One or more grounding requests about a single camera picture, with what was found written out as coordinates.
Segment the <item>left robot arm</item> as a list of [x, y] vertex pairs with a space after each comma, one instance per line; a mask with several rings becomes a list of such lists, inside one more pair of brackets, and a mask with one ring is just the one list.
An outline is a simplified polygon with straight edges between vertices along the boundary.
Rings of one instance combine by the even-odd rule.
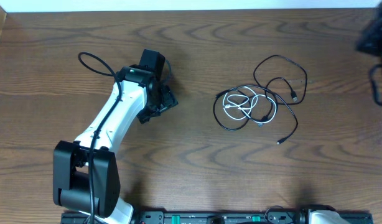
[[139, 63], [106, 75], [114, 78], [105, 105], [74, 141], [59, 141], [53, 159], [54, 204], [82, 216], [79, 223], [130, 223], [133, 206], [119, 196], [116, 155], [134, 119], [146, 123], [177, 105], [161, 78], [170, 63], [146, 49]]

